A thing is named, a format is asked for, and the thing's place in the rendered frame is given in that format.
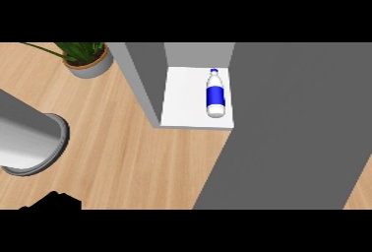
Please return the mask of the blue and white water bottle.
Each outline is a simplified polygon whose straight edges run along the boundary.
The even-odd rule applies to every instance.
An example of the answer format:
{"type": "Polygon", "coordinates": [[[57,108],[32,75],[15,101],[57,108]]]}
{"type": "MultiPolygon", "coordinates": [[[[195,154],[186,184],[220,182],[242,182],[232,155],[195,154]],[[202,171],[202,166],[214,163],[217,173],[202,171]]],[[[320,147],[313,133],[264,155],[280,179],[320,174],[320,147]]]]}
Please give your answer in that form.
{"type": "Polygon", "coordinates": [[[211,118],[226,115],[224,84],[215,68],[211,69],[206,82],[206,113],[211,118]]]}

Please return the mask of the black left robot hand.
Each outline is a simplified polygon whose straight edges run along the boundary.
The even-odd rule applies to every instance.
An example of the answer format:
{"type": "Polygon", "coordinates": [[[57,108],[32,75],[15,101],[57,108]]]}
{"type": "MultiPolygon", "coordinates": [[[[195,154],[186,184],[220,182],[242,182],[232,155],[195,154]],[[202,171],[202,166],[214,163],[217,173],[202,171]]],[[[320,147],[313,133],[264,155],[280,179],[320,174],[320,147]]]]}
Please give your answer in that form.
{"type": "Polygon", "coordinates": [[[22,210],[57,210],[69,211],[81,209],[81,201],[56,191],[49,192],[29,206],[23,206],[22,210]]]}

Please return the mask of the potted green plant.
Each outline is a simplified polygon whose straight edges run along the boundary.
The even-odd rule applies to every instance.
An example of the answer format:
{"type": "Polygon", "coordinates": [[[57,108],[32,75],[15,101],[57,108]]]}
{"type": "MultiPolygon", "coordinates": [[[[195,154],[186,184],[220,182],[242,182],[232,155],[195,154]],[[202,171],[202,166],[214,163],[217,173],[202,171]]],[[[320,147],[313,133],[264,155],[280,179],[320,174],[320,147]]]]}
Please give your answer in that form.
{"type": "Polygon", "coordinates": [[[81,79],[99,77],[113,64],[113,55],[105,42],[56,42],[60,52],[28,42],[25,45],[57,56],[71,74],[81,79]]]}

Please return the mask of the grey cabinet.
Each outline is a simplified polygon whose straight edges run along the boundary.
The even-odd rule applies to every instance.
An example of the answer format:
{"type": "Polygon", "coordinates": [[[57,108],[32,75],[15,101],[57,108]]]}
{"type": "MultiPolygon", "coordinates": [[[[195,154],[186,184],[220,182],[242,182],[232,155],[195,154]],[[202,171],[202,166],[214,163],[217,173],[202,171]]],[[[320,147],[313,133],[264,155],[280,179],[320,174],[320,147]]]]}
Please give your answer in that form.
{"type": "Polygon", "coordinates": [[[108,46],[152,127],[233,128],[230,42],[111,42],[108,46]],[[220,118],[206,113],[212,69],[224,84],[226,115],[220,118]]]}

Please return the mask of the silver metal pot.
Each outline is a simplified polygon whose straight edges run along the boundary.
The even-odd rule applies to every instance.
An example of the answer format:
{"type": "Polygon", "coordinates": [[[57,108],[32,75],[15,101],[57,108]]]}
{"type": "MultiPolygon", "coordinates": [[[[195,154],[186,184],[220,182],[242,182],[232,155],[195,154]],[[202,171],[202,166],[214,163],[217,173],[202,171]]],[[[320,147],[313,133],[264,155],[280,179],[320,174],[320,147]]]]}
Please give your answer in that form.
{"type": "Polygon", "coordinates": [[[0,90],[0,167],[15,176],[44,171],[63,153],[69,126],[0,90]]]}

